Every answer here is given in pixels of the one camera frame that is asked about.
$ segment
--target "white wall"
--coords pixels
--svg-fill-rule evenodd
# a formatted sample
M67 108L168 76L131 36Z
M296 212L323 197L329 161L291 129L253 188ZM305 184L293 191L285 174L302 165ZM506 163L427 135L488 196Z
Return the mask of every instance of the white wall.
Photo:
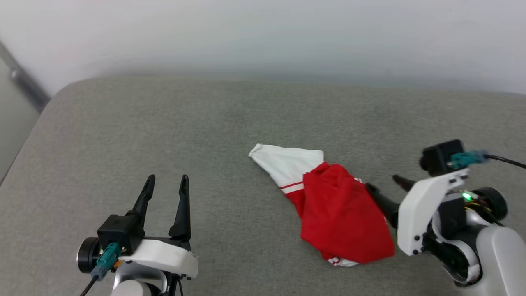
M39 116L9 73L0 58L0 182Z
M101 75L526 93L523 0L4 0L0 40L51 95Z

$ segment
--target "gray upholstery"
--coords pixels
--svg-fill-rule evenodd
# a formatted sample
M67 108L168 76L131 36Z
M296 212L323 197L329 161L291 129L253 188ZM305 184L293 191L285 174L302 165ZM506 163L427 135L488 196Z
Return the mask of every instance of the gray upholstery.
M146 233L168 234L190 177L199 277L186 295L452 295L431 256L333 267L299 238L300 220L248 156L256 143L325 151L326 160L396 200L390 175L422 179L423 147L459 138L467 149L526 159L526 100L504 93L333 85L113 78L75 83L44 110L0 187L0 294L77 295L89 276L78 246L133 206L156 174ZM469 188L508 199L505 224L526 236L526 171L474 166ZM109 295L113 275L89 295Z

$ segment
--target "green led light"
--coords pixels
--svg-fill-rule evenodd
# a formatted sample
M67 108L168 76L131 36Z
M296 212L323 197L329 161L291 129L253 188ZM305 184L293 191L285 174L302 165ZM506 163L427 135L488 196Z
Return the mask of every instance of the green led light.
M473 197L467 192L462 192L462 196L464 196L464 198L468 201L473 199Z

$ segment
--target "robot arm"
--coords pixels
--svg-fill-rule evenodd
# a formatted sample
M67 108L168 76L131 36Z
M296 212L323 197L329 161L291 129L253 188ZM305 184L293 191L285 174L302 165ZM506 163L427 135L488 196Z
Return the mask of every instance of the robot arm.
M97 230L98 237L87 238L80 246L78 268L92 275L83 296L107 271L115 272L112 296L173 296L178 284L181 289L181 279L197 276L198 262L189 242L188 176L181 180L179 206L168 238L145 236L144 220L154 185L155 176L151 175L133 209L124 216L110 215Z
M431 178L414 182L393 176L408 191L399 205L374 185L366 188L397 229L398 247L407 255L436 256L464 295L523 295L526 245L499 222L507 206L497 190L461 189L469 169L454 167L451 156L463 152L459 140L424 149L420 163Z

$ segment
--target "red stripe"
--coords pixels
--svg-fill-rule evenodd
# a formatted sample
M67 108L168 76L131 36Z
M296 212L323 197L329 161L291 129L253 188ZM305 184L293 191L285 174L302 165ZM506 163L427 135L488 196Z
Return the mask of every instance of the red stripe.
M285 186L283 186L283 187L280 187L280 189L289 188L289 187L291 187L291 186L298 185L298 184L301 184L301 183L303 183L303 181L302 181L302 182L297 182L297 183L292 183L292 184L285 185Z

